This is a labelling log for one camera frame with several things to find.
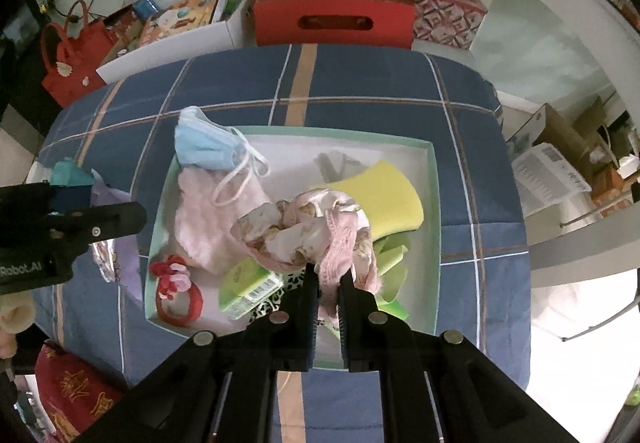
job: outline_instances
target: purple package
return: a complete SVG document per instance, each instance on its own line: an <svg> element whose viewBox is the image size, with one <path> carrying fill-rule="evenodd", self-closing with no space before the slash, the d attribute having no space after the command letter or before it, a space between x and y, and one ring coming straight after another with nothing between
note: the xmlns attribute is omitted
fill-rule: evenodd
<svg viewBox="0 0 640 443"><path fill-rule="evenodd" d="M100 175L92 170L95 178L91 190L91 205L114 205L131 201L131 194L107 187ZM135 235L118 237L113 242L94 243L94 261L100 267L105 280L115 281L136 302L142 304L142 280L140 279L140 257Z"/></svg>

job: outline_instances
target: metal bolt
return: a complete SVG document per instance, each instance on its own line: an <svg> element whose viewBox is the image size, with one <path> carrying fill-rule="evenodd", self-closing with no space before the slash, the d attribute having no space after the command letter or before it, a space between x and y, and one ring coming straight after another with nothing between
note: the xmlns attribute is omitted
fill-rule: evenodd
<svg viewBox="0 0 640 443"><path fill-rule="evenodd" d="M462 341L464 339L465 337L460 331L450 329L444 332L444 340L449 344L453 344L454 346L462 344Z"/></svg>
<svg viewBox="0 0 640 443"><path fill-rule="evenodd" d="M286 311L274 311L269 315L272 324L284 324L289 320L289 313Z"/></svg>
<svg viewBox="0 0 640 443"><path fill-rule="evenodd" d="M196 344L196 346L208 346L213 342L213 338L214 336L211 331L198 331L193 336L193 343Z"/></svg>
<svg viewBox="0 0 640 443"><path fill-rule="evenodd" d="M369 322L372 324L384 324L387 318L386 314L382 311L373 311L369 313Z"/></svg>

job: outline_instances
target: pink fluffy cloth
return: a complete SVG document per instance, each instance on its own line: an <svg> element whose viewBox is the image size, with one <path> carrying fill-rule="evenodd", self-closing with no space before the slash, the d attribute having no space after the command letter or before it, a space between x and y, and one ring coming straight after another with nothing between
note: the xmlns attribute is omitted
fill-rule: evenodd
<svg viewBox="0 0 640 443"><path fill-rule="evenodd" d="M189 258L214 275L226 273L247 257L247 253L229 234L231 226L251 210L270 199L260 182L252 175L238 199L216 206L213 190L226 176L223 170L206 170L186 166L178 175L182 197L175 213L174 235ZM232 179L220 193L219 200L232 197L244 174Z"/></svg>

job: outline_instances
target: red box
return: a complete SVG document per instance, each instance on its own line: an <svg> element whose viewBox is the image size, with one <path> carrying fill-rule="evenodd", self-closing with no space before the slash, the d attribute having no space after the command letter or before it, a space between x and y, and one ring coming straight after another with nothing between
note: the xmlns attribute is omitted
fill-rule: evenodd
<svg viewBox="0 0 640 443"><path fill-rule="evenodd" d="M256 0L255 36L267 44L367 44L411 48L412 0Z"/></svg>
<svg viewBox="0 0 640 443"><path fill-rule="evenodd" d="M414 0L415 38L469 49L486 15L480 0Z"/></svg>

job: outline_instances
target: red fabric with gold embroidery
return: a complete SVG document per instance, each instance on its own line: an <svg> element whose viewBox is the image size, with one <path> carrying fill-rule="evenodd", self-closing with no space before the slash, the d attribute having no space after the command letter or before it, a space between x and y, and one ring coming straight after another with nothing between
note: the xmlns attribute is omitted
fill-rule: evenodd
<svg viewBox="0 0 640 443"><path fill-rule="evenodd" d="M50 340L40 350L35 375L44 409L63 442L73 441L123 396L92 366Z"/></svg>

